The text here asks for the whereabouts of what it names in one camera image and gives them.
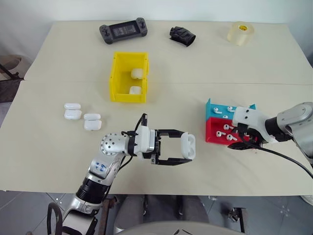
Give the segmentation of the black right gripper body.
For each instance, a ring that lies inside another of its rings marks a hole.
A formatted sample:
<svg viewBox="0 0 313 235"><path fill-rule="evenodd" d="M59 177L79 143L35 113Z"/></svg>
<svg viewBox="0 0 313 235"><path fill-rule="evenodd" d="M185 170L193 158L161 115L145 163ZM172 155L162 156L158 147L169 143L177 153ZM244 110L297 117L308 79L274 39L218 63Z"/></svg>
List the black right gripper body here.
<svg viewBox="0 0 313 235"><path fill-rule="evenodd" d="M246 144L262 145L264 142L261 134L246 124L239 123L237 125L237 131L242 142Z"/></svg>

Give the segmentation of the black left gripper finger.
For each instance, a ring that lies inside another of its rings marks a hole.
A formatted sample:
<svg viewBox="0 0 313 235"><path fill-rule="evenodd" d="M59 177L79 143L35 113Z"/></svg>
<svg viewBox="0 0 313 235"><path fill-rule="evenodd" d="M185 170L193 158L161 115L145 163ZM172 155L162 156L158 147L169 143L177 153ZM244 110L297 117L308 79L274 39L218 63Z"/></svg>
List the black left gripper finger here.
<svg viewBox="0 0 313 235"><path fill-rule="evenodd" d="M158 139L161 140L162 136L168 136L169 138L180 138L183 133L183 131L176 129L158 129Z"/></svg>
<svg viewBox="0 0 313 235"><path fill-rule="evenodd" d="M182 158L168 158L166 160L158 160L157 164L158 165L168 165L168 166L176 166L180 164L185 164L188 162L191 162L192 160L190 159L182 159Z"/></svg>

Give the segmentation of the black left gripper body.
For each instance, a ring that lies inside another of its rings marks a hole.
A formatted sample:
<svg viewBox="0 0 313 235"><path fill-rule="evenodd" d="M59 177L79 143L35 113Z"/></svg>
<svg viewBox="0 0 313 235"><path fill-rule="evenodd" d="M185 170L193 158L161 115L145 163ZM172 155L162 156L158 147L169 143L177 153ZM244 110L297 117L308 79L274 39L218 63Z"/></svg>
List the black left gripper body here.
<svg viewBox="0 0 313 235"><path fill-rule="evenodd" d="M163 160L159 159L161 153L161 136L162 130L161 129L155 130L154 149L151 152L151 164L163 165Z"/></svg>

